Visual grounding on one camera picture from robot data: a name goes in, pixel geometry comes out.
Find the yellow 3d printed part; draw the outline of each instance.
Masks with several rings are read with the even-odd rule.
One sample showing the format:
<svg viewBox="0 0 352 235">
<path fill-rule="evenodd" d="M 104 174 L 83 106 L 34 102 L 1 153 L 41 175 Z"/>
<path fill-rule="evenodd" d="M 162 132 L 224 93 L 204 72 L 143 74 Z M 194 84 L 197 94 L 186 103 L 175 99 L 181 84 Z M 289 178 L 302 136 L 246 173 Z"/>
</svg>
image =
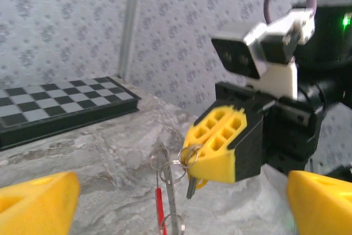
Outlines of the yellow 3d printed part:
<svg viewBox="0 0 352 235">
<path fill-rule="evenodd" d="M 68 235 L 79 193 L 73 172 L 0 189 L 0 234 Z"/>
<path fill-rule="evenodd" d="M 300 235 L 352 234 L 352 183 L 291 171 L 287 196 Z"/>
<path fill-rule="evenodd" d="M 234 183 L 235 150 L 228 145 L 247 127 L 244 110 L 235 110 L 232 106 L 213 108 L 197 125 L 192 126 L 185 138 L 184 148 L 202 144 L 197 151 L 198 158 L 188 168 L 188 173 L 198 179 L 196 188 L 203 187 L 207 181 Z M 187 151 L 182 153 L 184 162 Z M 188 165 L 193 164 L 193 155 Z"/>
</svg>

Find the black chessboard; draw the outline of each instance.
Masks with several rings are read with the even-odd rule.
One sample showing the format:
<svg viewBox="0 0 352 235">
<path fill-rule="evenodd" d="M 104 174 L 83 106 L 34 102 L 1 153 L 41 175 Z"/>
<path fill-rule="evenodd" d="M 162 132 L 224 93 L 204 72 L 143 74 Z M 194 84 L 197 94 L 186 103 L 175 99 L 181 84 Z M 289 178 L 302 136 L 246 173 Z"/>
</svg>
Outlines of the black chessboard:
<svg viewBox="0 0 352 235">
<path fill-rule="evenodd" d="M 0 150 L 138 111 L 110 77 L 0 90 Z"/>
</svg>

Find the checkered pattern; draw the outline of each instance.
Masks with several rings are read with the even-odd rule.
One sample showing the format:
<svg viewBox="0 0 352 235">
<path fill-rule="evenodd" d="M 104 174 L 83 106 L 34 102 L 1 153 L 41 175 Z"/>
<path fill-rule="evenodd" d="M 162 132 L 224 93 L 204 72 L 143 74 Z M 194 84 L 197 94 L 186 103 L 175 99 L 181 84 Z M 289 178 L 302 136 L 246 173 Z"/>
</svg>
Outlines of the checkered pattern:
<svg viewBox="0 0 352 235">
<path fill-rule="evenodd" d="M 109 78 L 0 90 L 0 122 L 10 127 L 132 98 Z"/>
</svg>

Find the silver ring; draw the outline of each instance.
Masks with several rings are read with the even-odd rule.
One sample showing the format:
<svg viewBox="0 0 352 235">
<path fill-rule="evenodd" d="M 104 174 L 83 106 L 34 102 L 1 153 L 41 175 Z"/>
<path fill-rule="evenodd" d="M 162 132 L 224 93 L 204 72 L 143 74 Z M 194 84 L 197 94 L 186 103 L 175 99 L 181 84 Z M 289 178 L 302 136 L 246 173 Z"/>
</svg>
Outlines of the silver ring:
<svg viewBox="0 0 352 235">
<path fill-rule="evenodd" d="M 166 217 L 164 217 L 163 219 L 163 222 L 161 222 L 161 226 L 160 226 L 160 229 L 159 229 L 159 232 L 161 232 L 162 234 L 162 231 L 164 229 L 164 226 L 165 226 L 165 221 L 168 217 L 171 217 L 171 214 L 167 215 Z M 181 217 L 180 215 L 176 215 L 176 217 L 181 221 L 181 234 L 180 235 L 184 235 L 185 234 L 185 230 L 186 230 L 186 225 L 185 223 L 183 222 L 183 217 Z"/>
<path fill-rule="evenodd" d="M 154 170 L 156 170 L 156 171 L 158 171 L 159 168 L 156 168 L 156 167 L 153 166 L 153 156 L 154 156 L 154 157 L 157 157 L 157 155 L 158 155 L 159 153 L 165 155 L 166 161 L 169 161 L 169 160 L 170 160 L 170 152 L 169 152 L 167 149 L 162 148 L 162 149 L 156 149 L 156 150 L 154 150 L 154 151 L 151 153 L 151 157 L 150 157 L 150 166 L 151 166 Z"/>
<path fill-rule="evenodd" d="M 185 161 L 186 163 L 187 163 L 188 160 L 191 158 L 191 156 L 190 156 L 191 152 L 194 151 L 194 152 L 196 153 L 196 159 L 194 160 L 194 162 L 193 162 L 191 165 L 184 165 L 183 163 L 181 163 L 181 154 L 182 154 L 182 152 L 183 152 L 184 150 L 187 150 L 187 149 L 189 149 L 189 151 L 187 152 L 186 161 Z M 185 148 L 183 148 L 182 150 L 180 150 L 180 152 L 179 152 L 178 155 L 177 155 L 177 159 L 180 161 L 181 167 L 182 167 L 183 169 L 190 168 L 190 167 L 192 167 L 192 166 L 197 162 L 197 160 L 198 160 L 198 152 L 197 152 L 197 150 L 199 150 L 199 149 L 200 149 L 199 146 L 193 145 L 193 146 L 185 147 Z"/>
<path fill-rule="evenodd" d="M 160 177 L 161 181 L 163 181 L 164 183 L 167 183 L 167 184 L 175 184 L 175 183 L 180 182 L 182 177 L 185 176 L 186 171 L 184 171 L 183 174 L 179 178 L 175 179 L 174 181 L 167 181 L 165 178 L 163 178 L 162 172 L 163 172 L 164 168 L 167 166 L 170 166 L 170 165 L 181 165 L 181 162 L 179 160 L 173 160 L 171 162 L 165 163 L 159 170 L 159 177 Z"/>
</svg>

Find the table surface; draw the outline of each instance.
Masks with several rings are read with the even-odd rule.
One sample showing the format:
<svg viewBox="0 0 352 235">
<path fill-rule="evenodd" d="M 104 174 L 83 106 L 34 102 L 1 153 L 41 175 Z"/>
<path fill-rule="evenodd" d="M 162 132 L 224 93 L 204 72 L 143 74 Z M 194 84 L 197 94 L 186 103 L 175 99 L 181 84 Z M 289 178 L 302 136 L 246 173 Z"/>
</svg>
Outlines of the table surface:
<svg viewBox="0 0 352 235">
<path fill-rule="evenodd" d="M 16 147 L 0 156 L 0 187 L 63 171 L 78 174 L 81 196 L 70 235 L 158 234 L 156 174 L 150 155 L 162 144 L 177 154 L 196 119 L 117 80 L 142 98 L 138 113 Z M 181 174 L 177 167 L 172 171 L 175 177 Z M 293 234 L 284 196 L 286 182 L 285 176 L 263 166 L 258 177 L 231 185 L 208 183 L 187 200 L 184 177 L 175 184 L 175 194 L 186 234 Z M 161 186 L 168 214 L 166 187 Z"/>
</svg>

